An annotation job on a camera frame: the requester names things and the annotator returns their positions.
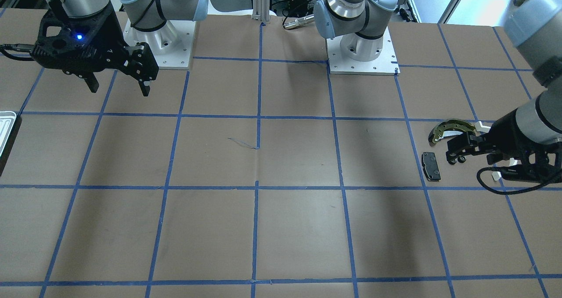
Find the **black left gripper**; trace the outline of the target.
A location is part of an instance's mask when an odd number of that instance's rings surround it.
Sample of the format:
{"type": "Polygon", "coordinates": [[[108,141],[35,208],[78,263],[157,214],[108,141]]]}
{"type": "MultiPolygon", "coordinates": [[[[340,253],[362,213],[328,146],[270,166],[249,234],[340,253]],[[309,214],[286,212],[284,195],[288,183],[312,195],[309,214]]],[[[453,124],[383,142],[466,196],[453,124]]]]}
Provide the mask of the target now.
{"type": "Polygon", "coordinates": [[[540,143],[528,138],[516,123],[515,111],[494,122],[489,132],[480,136],[463,133],[449,140],[447,147],[450,165],[465,163],[466,155],[485,154],[489,165],[514,158],[520,164],[498,168],[502,178],[538,184],[561,182],[561,142],[540,143]]]}

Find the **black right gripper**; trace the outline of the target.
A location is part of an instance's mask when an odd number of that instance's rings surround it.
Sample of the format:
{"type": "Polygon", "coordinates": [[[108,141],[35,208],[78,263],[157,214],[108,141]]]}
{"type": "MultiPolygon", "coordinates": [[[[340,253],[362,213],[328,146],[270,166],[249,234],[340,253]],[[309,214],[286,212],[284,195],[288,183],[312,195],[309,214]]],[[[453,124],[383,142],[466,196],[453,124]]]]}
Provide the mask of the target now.
{"type": "Polygon", "coordinates": [[[95,14],[73,18],[62,2],[49,2],[42,17],[31,58],[41,66],[62,70],[86,82],[90,92],[100,87],[95,73],[116,69],[133,77],[144,97],[149,96],[159,66],[147,43],[128,45],[112,4],[95,14]]]}

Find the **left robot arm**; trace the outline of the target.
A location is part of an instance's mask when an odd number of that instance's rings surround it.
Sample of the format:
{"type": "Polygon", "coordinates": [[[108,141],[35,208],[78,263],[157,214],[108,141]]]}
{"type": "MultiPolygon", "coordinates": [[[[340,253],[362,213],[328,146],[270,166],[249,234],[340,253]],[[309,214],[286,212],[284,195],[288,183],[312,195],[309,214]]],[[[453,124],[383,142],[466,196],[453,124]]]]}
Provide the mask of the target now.
{"type": "MultiPolygon", "coordinates": [[[[514,48],[546,90],[534,100],[496,120],[477,136],[465,131],[448,141],[450,164],[466,155],[486,155],[493,164],[514,158],[520,164],[496,168],[505,180],[546,185],[561,182],[561,0],[529,0],[504,24],[514,48]]],[[[349,58],[371,61],[397,0],[318,0],[313,8],[319,34],[344,36],[349,58]]]]}

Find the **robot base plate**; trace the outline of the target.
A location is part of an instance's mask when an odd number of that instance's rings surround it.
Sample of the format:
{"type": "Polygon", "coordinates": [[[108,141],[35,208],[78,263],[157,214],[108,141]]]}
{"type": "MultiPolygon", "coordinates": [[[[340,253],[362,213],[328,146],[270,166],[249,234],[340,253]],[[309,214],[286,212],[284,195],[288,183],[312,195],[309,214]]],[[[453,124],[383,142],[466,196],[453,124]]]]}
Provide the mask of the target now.
{"type": "Polygon", "coordinates": [[[355,33],[327,39],[326,50],[331,74],[398,75],[401,72],[389,28],[374,40],[355,33]]]}
{"type": "Polygon", "coordinates": [[[123,33],[127,44],[147,43],[160,69],[189,69],[198,22],[171,20],[152,32],[141,32],[130,24],[128,20],[123,33]]]}

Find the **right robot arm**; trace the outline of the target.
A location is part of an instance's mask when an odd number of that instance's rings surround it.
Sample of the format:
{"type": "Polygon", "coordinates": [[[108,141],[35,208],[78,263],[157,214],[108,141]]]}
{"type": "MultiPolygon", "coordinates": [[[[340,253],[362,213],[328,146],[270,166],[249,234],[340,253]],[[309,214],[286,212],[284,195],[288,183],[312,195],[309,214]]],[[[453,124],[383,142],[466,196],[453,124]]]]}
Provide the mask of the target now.
{"type": "Polygon", "coordinates": [[[198,22],[208,14],[209,0],[120,0],[128,15],[133,43],[127,43],[111,0],[46,0],[30,57],[41,66],[61,70],[98,90],[95,74],[115,69],[134,78],[143,96],[156,80],[156,56],[179,48],[173,21],[198,22]]]}

